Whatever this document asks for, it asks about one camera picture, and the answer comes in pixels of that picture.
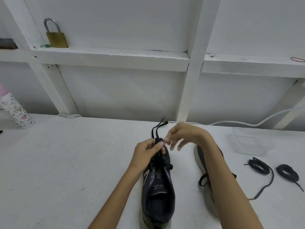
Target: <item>forearm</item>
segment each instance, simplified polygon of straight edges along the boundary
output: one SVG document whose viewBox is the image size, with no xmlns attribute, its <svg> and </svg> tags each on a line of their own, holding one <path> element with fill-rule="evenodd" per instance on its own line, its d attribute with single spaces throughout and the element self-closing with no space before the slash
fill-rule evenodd
<svg viewBox="0 0 305 229">
<path fill-rule="evenodd" d="M 263 228 L 213 138 L 205 136 L 201 147 L 222 228 Z"/>
<path fill-rule="evenodd" d="M 115 229 L 123 213 L 129 194 L 140 174 L 128 169 L 109 196 L 88 229 Z"/>
</svg>

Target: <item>dark sneaker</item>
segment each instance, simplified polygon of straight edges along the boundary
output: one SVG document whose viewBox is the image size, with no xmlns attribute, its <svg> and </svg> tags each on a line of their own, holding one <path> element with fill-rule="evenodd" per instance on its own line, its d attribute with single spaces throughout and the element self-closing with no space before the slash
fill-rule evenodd
<svg viewBox="0 0 305 229">
<path fill-rule="evenodd" d="M 155 143 L 163 141 L 156 138 Z M 141 229 L 169 229 L 175 210 L 175 192 L 170 177 L 170 156 L 165 147 L 150 160 L 143 172 L 142 209 L 140 209 Z"/>
<path fill-rule="evenodd" d="M 209 179 L 209 174 L 207 172 L 207 166 L 206 166 L 206 162 L 204 160 L 203 150 L 200 146 L 197 146 L 197 149 L 195 149 L 195 160 L 196 160 L 197 165 L 199 166 L 199 168 L 201 169 L 201 171 L 203 173 L 198 184 L 200 186 L 204 187 L 204 190 L 203 190 L 204 202 L 205 202 L 208 210 L 210 212 L 212 212 L 213 215 L 218 217 L 218 211 L 217 211 L 217 208 L 215 205 L 213 190 L 212 190 L 211 182 Z"/>
</svg>

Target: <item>white cable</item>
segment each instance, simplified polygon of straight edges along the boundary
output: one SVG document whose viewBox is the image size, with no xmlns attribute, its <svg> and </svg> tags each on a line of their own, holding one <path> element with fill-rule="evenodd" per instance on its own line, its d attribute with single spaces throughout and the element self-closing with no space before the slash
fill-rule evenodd
<svg viewBox="0 0 305 229">
<path fill-rule="evenodd" d="M 289 112 L 289 111 L 293 111 L 293 110 L 296 110 L 296 109 L 304 108 L 304 107 L 305 107 L 305 105 L 303 105 L 301 107 L 294 107 L 294 108 L 289 108 L 289 109 L 279 111 L 277 113 L 274 113 L 274 114 L 268 116 L 267 118 L 263 119 L 261 122 L 259 122 L 258 124 L 255 124 L 255 125 L 244 123 L 244 122 L 239 122 L 239 121 L 218 121 L 218 122 L 212 123 L 210 125 L 215 125 L 215 124 L 219 124 L 219 123 L 237 123 L 237 124 L 247 125 L 247 126 L 251 126 L 251 127 L 257 127 L 257 126 L 260 126 L 265 121 L 269 120 L 270 118 L 275 117 L 276 115 L 282 114 L 284 112 Z M 169 123 L 179 123 L 179 122 L 178 121 L 169 121 Z M 194 123 L 194 122 L 186 122 L 186 123 L 192 124 L 192 125 L 203 125 L 203 124 Z"/>
<path fill-rule="evenodd" d="M 78 114 L 72 114 L 72 115 L 68 115 L 68 114 L 57 114 L 58 116 L 61 117 L 67 117 L 67 118 L 75 118 L 75 117 L 82 117 L 81 115 Z"/>
</svg>

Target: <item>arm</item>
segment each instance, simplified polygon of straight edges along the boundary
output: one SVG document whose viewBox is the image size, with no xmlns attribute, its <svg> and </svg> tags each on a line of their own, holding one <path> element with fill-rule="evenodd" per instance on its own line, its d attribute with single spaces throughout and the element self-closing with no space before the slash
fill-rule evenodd
<svg viewBox="0 0 305 229">
<path fill-rule="evenodd" d="M 88 229 L 115 229 L 125 208 L 129 194 L 139 180 L 141 173 L 149 164 L 150 159 L 160 149 L 164 152 L 164 142 L 154 144 L 155 139 L 138 143 L 127 171 L 98 212 Z"/>
<path fill-rule="evenodd" d="M 173 150 L 179 140 L 178 150 L 188 142 L 202 147 L 211 181 L 215 204 L 223 229 L 263 229 L 249 200 L 232 175 L 212 136 L 204 129 L 179 123 L 167 134 L 165 141 Z"/>
</svg>

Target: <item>left hand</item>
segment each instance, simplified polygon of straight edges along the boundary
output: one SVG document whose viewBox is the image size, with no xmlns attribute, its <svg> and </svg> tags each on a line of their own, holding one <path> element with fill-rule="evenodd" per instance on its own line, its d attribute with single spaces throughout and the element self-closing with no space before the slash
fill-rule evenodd
<svg viewBox="0 0 305 229">
<path fill-rule="evenodd" d="M 165 153 L 165 142 L 161 141 L 155 144 L 155 139 L 149 139 L 140 142 L 135 147 L 132 160 L 129 164 L 128 169 L 133 170 L 137 174 L 141 174 L 150 162 L 150 159 L 159 151 Z"/>
</svg>

